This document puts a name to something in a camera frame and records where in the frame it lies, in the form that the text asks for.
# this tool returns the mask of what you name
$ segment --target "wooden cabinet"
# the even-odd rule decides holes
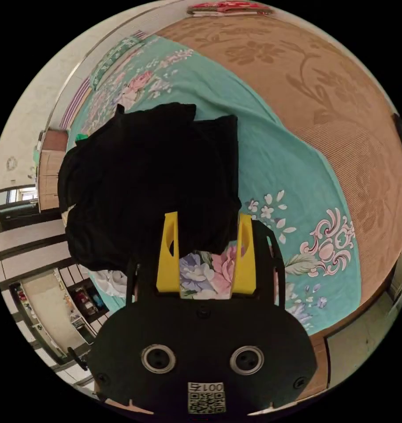
[[[64,151],[41,151],[40,175],[57,176],[64,156]]]
[[[58,175],[66,155],[67,132],[49,130],[42,143],[38,167],[38,198],[40,210],[58,208]]]
[[[49,210],[59,207],[59,198],[56,194],[45,194],[39,197],[39,205],[41,210]]]

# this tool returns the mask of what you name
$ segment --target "green pillow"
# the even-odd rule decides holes
[[[135,46],[142,43],[142,40],[137,36],[131,35],[119,41],[104,57],[98,62],[95,69],[92,71],[89,78],[89,85],[93,90],[104,82],[105,74],[109,69],[129,50],[134,49]]]

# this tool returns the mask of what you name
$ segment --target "red item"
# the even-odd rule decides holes
[[[216,8],[218,12],[226,12],[232,9],[264,9],[262,4],[251,3],[248,1],[219,1],[219,2],[208,2],[208,3],[199,3],[191,6],[191,9],[198,8]]]

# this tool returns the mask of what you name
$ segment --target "folded black clothing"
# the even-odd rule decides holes
[[[179,127],[192,122],[195,112],[194,104],[170,103],[125,114],[119,104],[113,118],[66,153],[57,184],[60,213],[75,205],[90,186],[95,186],[112,170],[106,165],[123,152],[124,146],[135,142],[137,137],[143,139],[141,131]]]
[[[158,253],[164,214],[178,212],[179,255],[221,254],[237,237],[237,118],[194,121],[193,104],[115,116],[67,154],[59,172],[72,258],[126,272]]]

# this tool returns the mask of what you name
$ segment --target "sticker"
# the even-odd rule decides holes
[[[226,412],[224,385],[188,382],[188,413],[217,414]]]

